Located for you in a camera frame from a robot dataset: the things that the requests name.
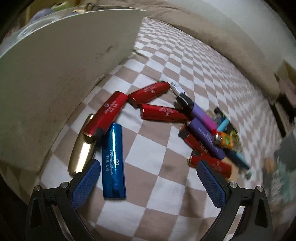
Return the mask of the beige quilted blanket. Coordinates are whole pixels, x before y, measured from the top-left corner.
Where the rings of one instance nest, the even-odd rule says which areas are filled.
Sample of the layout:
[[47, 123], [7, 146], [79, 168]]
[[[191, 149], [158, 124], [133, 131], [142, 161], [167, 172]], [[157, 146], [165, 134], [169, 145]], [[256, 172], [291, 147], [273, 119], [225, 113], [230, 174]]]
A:
[[97, 1], [97, 3], [146, 10], [149, 18], [170, 24], [225, 56], [270, 99], [276, 100], [280, 95], [276, 77], [266, 61], [260, 60], [253, 51], [248, 51], [230, 33], [205, 17], [166, 1]]

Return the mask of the orange lighter green label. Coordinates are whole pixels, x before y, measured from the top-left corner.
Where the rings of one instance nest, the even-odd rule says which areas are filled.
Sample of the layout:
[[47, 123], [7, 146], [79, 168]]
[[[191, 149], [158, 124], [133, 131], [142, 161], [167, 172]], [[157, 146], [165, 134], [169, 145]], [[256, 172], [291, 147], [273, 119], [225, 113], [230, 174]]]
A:
[[234, 148], [233, 138], [224, 132], [217, 131], [213, 136], [213, 142], [222, 148], [230, 150]]

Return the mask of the red lighter under purple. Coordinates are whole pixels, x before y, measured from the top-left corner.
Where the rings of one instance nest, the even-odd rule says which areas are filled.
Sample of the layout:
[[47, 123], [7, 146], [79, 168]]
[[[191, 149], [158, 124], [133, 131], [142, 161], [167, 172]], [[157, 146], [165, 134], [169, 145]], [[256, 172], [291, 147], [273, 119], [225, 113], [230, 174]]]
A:
[[179, 128], [178, 136], [193, 150], [198, 151], [201, 154], [209, 155], [208, 150], [191, 133], [189, 133], [185, 126]]

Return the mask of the red lighter middle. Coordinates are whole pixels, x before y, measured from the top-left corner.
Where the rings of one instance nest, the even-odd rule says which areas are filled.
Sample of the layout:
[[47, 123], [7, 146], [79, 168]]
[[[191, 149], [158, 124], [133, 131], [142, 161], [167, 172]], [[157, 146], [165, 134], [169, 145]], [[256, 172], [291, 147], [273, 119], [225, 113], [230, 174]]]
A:
[[185, 123], [190, 120], [186, 115], [177, 109], [151, 104], [142, 104], [140, 106], [140, 117], [147, 121], [172, 123]]

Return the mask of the red lighter upper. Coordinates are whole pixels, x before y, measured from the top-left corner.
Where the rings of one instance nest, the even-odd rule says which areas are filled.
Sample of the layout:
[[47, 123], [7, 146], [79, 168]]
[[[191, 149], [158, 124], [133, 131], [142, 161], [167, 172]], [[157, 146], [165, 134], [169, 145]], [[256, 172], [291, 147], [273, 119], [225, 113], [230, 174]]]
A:
[[157, 82], [151, 85], [148, 85], [142, 89], [134, 91], [128, 95], [128, 102], [134, 107], [137, 108], [141, 104], [150, 102], [151, 100], [157, 98], [158, 96], [166, 93], [170, 89], [170, 84], [165, 81]]

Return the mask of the black gold seal packet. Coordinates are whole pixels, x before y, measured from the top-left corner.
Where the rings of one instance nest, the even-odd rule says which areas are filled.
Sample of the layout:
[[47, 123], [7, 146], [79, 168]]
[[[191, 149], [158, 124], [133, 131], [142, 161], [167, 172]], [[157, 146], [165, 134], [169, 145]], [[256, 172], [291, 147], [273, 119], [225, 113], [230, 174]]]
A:
[[[216, 107], [214, 109], [214, 113], [217, 117], [220, 118], [220, 123], [225, 119], [229, 119], [225, 113], [219, 108], [219, 107]], [[224, 133], [230, 135], [232, 138], [233, 138], [233, 141], [234, 141], [234, 149], [232, 149], [234, 152], [240, 152], [241, 149], [242, 149], [242, 145], [241, 145], [241, 142], [240, 142], [240, 139], [239, 139], [239, 135], [238, 135], [238, 130], [237, 128], [230, 122], [229, 120], [229, 125], [227, 126], [227, 129], [224, 131]]]

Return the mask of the light blue lighter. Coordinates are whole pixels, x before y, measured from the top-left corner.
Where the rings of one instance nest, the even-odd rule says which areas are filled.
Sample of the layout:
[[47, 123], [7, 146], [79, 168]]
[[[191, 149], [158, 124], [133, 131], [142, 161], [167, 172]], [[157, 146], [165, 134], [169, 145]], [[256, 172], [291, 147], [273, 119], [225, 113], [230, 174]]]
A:
[[220, 125], [217, 127], [217, 131], [224, 132], [227, 129], [227, 126], [229, 125], [229, 119], [225, 118]]

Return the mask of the purple pink gradient vape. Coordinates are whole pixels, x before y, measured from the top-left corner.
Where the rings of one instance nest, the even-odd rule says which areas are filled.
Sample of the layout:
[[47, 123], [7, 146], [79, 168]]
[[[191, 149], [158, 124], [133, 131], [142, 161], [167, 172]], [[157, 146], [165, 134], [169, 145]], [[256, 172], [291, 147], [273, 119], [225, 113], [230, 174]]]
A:
[[184, 93], [176, 97], [176, 101], [182, 107], [185, 114], [197, 118], [211, 133], [217, 130], [217, 124], [201, 109], [193, 100]]

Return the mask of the checkered bed sheet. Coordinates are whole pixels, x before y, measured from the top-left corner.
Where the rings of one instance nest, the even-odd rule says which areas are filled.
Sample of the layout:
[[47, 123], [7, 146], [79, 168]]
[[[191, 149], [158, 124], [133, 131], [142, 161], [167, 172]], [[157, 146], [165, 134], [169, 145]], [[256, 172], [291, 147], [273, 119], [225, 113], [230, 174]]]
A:
[[[125, 94], [158, 81], [173, 83], [204, 111], [219, 108], [237, 128], [252, 176], [235, 173], [244, 188], [263, 183], [265, 154], [281, 140], [261, 90], [225, 57], [170, 25], [144, 19], [135, 51], [107, 74], [82, 101], [49, 152], [39, 174], [20, 174], [20, 190], [57, 187], [70, 181], [67, 170], [74, 142], [86, 118], [116, 91]], [[127, 103], [116, 122], [122, 127], [126, 199], [105, 200], [102, 181], [80, 208], [90, 229], [105, 240], [199, 240], [219, 213], [188, 165], [192, 149], [179, 131], [191, 119], [172, 90], [143, 110]]]

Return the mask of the blue metallic lighter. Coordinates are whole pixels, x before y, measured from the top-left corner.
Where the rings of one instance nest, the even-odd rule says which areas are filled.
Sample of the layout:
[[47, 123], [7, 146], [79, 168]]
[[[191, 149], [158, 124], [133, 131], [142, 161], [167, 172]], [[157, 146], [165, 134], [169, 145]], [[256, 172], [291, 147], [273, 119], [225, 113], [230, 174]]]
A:
[[104, 199], [126, 199], [122, 126], [113, 123], [102, 144], [102, 188]]

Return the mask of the red lighter near box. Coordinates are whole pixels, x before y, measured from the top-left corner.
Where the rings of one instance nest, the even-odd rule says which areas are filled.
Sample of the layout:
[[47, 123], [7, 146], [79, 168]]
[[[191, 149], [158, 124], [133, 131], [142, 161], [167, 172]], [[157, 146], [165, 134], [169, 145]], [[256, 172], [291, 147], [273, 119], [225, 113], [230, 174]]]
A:
[[88, 122], [83, 133], [95, 140], [101, 139], [126, 104], [127, 99], [128, 96], [123, 92], [114, 92]]

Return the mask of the clear plastic bag of items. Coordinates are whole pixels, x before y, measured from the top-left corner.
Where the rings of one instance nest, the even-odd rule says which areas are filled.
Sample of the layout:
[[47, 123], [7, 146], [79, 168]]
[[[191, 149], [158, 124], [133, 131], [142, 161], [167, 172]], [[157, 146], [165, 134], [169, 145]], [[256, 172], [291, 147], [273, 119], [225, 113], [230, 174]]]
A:
[[263, 187], [274, 209], [295, 202], [295, 130], [264, 159]]

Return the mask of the gold metallic lighter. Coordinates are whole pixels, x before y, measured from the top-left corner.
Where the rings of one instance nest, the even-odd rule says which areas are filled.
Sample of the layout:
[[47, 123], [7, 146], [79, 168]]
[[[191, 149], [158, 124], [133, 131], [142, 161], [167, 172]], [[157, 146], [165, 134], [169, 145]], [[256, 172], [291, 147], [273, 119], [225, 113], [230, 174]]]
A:
[[89, 137], [83, 133], [84, 128], [93, 118], [93, 116], [94, 114], [89, 114], [89, 116], [86, 118], [86, 121], [84, 122], [72, 149], [68, 164], [68, 172], [71, 175], [76, 175], [77, 173], [82, 172], [85, 165], [93, 157], [95, 141], [93, 141], [92, 137]]

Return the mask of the white silver lighter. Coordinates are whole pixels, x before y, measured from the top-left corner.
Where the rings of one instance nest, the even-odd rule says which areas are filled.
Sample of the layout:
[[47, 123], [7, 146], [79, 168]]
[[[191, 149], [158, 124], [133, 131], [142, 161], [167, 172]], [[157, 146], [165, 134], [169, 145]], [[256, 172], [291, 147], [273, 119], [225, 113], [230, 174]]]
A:
[[180, 94], [186, 94], [184, 89], [177, 82], [171, 82], [171, 89], [176, 96], [179, 96]]

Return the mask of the white shoe box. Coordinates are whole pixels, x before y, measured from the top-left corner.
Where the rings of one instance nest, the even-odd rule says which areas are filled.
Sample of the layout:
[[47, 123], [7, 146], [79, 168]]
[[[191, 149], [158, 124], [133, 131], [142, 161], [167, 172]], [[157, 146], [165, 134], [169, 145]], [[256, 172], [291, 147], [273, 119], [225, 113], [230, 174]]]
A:
[[133, 51], [146, 11], [44, 16], [1, 44], [1, 161], [37, 173], [77, 106]]

